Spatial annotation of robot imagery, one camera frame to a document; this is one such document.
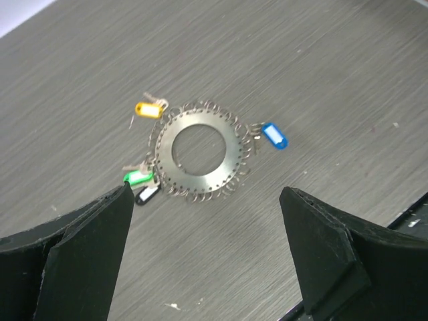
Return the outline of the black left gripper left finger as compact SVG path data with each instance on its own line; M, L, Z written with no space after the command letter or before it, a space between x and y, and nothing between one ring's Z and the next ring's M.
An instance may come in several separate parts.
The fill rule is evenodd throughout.
M125 183L1 238L1 319L107 320L133 209Z

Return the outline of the round steel keyring disc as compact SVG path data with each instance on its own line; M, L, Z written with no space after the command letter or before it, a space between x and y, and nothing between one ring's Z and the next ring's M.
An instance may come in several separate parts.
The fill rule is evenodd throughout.
M249 174L261 128L211 101L170 107L151 130L144 163L168 196L192 203L226 198Z

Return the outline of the blue key tag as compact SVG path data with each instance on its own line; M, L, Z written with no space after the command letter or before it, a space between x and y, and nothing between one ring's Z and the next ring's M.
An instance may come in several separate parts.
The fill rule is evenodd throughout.
M288 146L287 138L274 123L264 124L261 131L276 149L283 150Z

